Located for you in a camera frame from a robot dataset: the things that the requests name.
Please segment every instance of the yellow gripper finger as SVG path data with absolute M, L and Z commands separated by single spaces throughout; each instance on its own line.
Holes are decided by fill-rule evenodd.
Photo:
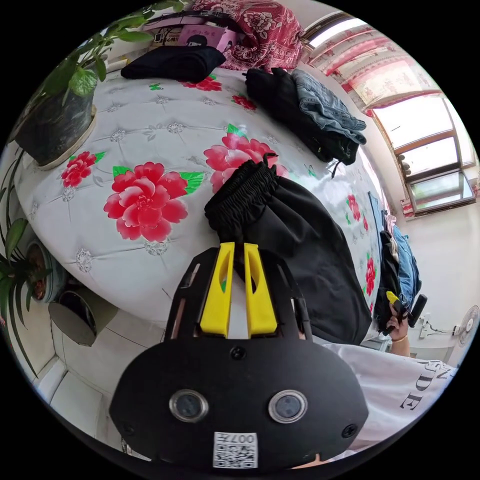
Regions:
M 398 302 L 398 301 L 399 301 L 399 298 L 398 298 L 392 291 L 390 291 L 390 290 L 386 293 L 386 297 L 388 298 L 388 301 L 389 301 L 392 305 L 394 305 L 395 302 Z
M 277 320 L 260 259 L 259 246 L 245 243 L 243 247 L 248 338 L 273 334 L 277 330 Z
M 221 243 L 216 258 L 205 307 L 200 320 L 201 331 L 227 337 L 232 300 L 235 243 Z

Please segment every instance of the blue clothing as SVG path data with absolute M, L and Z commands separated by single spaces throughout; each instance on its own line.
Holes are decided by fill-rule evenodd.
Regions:
M 417 261 L 409 245 L 409 236 L 402 235 L 400 229 L 393 226 L 393 238 L 398 245 L 398 281 L 406 306 L 411 309 L 417 293 L 422 287 Z
M 352 116 L 345 104 L 326 86 L 296 68 L 291 74 L 298 94 L 300 110 L 309 115 L 326 132 L 337 132 L 357 144 L 367 143 L 359 130 L 365 130 L 367 124 Z

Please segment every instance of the red floral blanket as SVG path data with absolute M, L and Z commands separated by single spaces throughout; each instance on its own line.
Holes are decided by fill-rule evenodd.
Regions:
M 292 11 L 283 5 L 265 0 L 196 0 L 191 9 L 229 14 L 245 32 L 246 45 L 225 51 L 222 68 L 264 67 L 270 72 L 273 67 L 289 70 L 297 66 L 303 30 Z

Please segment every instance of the electrical cord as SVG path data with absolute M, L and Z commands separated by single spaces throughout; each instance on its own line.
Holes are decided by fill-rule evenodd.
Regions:
M 429 337 L 430 335 L 435 335 L 435 334 L 452 334 L 453 333 L 453 330 L 438 330 L 436 328 L 433 328 L 432 324 L 428 320 L 425 323 L 428 325 L 430 330 L 433 330 L 433 333 L 429 333 L 427 335 L 427 337 Z

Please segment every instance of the white t-shirt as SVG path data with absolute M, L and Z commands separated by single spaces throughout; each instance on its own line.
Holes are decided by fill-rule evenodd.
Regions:
M 457 372 L 440 360 L 421 360 L 356 345 L 321 346 L 350 365 L 369 411 L 350 449 L 331 462 L 371 447 L 406 427 L 435 403 Z

